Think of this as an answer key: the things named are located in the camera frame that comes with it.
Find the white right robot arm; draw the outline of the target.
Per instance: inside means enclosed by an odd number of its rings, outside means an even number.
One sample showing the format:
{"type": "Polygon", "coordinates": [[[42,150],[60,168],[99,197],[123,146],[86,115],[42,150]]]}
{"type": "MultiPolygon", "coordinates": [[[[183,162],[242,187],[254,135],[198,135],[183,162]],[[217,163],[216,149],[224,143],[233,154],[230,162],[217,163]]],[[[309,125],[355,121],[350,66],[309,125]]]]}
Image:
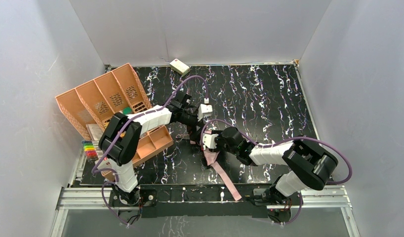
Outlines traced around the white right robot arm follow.
{"type": "Polygon", "coordinates": [[[260,194],[263,202],[282,201],[305,188],[322,190],[338,165],[337,158],[318,140],[305,136],[280,144],[254,143],[245,139],[235,127],[216,131],[211,141],[204,139],[211,150],[226,151],[244,165],[286,165],[290,172],[281,175],[269,190],[260,194]]]}

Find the black and pink folding umbrella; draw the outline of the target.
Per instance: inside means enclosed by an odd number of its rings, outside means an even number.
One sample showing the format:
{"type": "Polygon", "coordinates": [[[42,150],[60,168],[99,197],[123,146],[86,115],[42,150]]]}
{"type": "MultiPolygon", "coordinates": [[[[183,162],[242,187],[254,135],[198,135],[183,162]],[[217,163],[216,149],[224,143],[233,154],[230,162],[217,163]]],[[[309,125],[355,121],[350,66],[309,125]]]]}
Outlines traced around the black and pink folding umbrella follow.
{"type": "MultiPolygon", "coordinates": [[[[212,131],[213,133],[219,134],[221,130],[210,130],[210,131],[212,131]]],[[[192,143],[198,144],[202,148],[202,136],[203,136],[204,132],[207,132],[207,131],[203,131],[202,128],[200,128],[196,134],[189,134],[189,137],[190,137],[190,140],[192,141],[192,143]]],[[[211,166],[217,172],[217,174],[221,177],[222,181],[224,182],[224,185],[230,191],[234,200],[235,201],[241,200],[242,199],[241,194],[238,192],[237,188],[235,187],[235,185],[232,182],[232,180],[230,179],[230,177],[227,175],[225,170],[222,168],[222,166],[217,161],[217,157],[218,157],[219,153],[222,151],[219,151],[217,149],[217,151],[212,152],[209,150],[203,150],[203,148],[202,148],[202,151],[204,153],[204,157],[205,157],[207,165],[211,166]]]]}

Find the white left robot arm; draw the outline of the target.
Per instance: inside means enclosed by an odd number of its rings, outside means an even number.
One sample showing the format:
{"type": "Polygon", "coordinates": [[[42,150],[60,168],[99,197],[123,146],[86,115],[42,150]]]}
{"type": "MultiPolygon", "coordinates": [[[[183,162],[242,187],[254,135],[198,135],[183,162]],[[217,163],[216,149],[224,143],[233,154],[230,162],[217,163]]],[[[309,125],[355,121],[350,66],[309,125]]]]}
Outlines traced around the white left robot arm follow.
{"type": "Polygon", "coordinates": [[[190,100],[190,95],[180,92],[164,105],[154,106],[130,117],[121,113],[113,115],[99,140],[99,148],[110,161],[115,185],[120,190],[131,193],[138,185],[132,158],[137,151],[141,135],[147,131],[178,122],[187,127],[189,139],[198,143],[203,127],[203,110],[208,109],[211,112],[212,106],[209,104],[209,98],[205,98],[204,103],[191,113],[188,111],[192,107],[190,100]]]}

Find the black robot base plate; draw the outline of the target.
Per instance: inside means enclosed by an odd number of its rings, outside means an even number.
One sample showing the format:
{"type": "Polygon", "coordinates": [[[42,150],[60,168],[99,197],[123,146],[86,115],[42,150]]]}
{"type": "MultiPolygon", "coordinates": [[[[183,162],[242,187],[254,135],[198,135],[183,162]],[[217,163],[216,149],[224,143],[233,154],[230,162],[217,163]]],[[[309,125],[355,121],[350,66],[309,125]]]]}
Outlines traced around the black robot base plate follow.
{"type": "Polygon", "coordinates": [[[298,193],[282,201],[263,202],[260,194],[269,184],[236,184],[242,199],[235,201],[230,191],[213,185],[141,185],[132,203],[112,190],[109,205],[118,210],[143,210],[142,218],[167,216],[250,216],[288,221],[301,203],[298,193]]]}

